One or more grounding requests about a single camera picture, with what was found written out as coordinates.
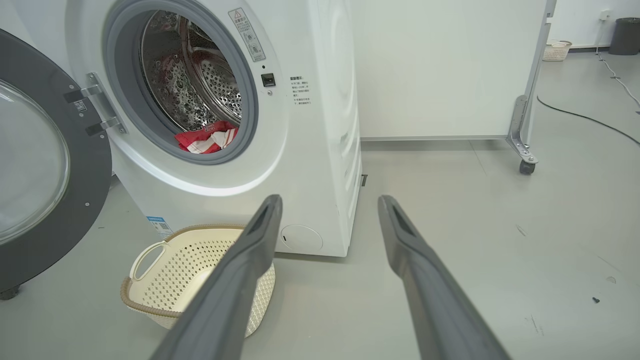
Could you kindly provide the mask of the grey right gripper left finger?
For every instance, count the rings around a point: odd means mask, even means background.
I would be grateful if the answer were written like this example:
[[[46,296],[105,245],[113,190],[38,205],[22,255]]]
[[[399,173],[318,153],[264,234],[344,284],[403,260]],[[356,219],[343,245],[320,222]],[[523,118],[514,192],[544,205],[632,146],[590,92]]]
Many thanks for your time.
[[[267,196],[167,333],[153,360],[238,360],[258,279],[272,266],[282,198]]]

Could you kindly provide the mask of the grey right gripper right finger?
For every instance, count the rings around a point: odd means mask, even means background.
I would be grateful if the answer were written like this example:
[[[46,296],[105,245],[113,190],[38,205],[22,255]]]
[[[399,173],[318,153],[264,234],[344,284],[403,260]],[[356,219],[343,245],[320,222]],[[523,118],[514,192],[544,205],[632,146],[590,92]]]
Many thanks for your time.
[[[386,257],[402,280],[423,360],[508,360],[508,352],[398,201],[382,194]]]

